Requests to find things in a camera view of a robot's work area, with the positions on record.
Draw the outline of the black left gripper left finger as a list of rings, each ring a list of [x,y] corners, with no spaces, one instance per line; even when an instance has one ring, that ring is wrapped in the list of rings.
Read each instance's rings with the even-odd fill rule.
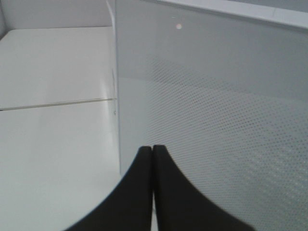
[[[67,230],[149,231],[152,209],[152,148],[142,146],[114,190]]]

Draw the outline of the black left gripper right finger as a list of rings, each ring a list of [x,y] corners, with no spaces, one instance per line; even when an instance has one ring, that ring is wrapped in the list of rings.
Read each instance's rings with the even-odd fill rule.
[[[166,146],[153,147],[154,199],[160,231],[252,231],[207,199],[184,176]]]

